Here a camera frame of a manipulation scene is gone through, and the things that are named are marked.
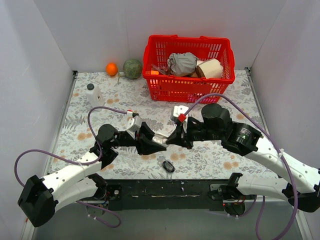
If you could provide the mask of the black earbud charging case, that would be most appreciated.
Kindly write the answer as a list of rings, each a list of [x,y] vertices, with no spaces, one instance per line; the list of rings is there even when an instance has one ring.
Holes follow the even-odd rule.
[[[165,160],[163,163],[162,163],[162,167],[164,168],[164,170],[168,173],[173,173],[175,171],[175,167],[172,165],[171,162]]]

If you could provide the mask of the white earbud charging case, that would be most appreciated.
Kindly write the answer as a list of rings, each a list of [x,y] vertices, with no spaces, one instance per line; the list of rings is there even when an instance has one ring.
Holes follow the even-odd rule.
[[[161,145],[167,148],[169,145],[167,144],[168,136],[163,135],[161,133],[155,133],[152,137],[152,141],[158,145]]]

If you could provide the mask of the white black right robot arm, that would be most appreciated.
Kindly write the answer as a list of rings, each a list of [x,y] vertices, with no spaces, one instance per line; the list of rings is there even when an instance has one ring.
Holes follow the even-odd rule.
[[[248,177],[232,173],[227,184],[216,190],[226,199],[246,195],[261,195],[297,203],[301,211],[313,213],[320,207],[320,171],[285,152],[277,152],[273,144],[254,127],[232,121],[227,109],[217,103],[204,106],[203,121],[185,116],[186,106],[175,106],[171,119],[176,120],[174,132],[161,140],[165,145],[187,149],[198,141],[220,141],[231,153],[253,160],[278,175],[275,179]]]

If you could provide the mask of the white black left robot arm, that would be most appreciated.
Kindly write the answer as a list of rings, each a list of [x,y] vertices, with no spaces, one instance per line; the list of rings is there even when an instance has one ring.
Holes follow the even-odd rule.
[[[18,206],[34,227],[47,223],[61,208],[84,198],[103,199],[107,182],[98,172],[118,156],[116,148],[135,147],[139,155],[165,151],[168,136],[153,132],[138,116],[131,119],[125,131],[111,124],[102,125],[95,145],[76,161],[55,173],[31,176],[23,184]]]

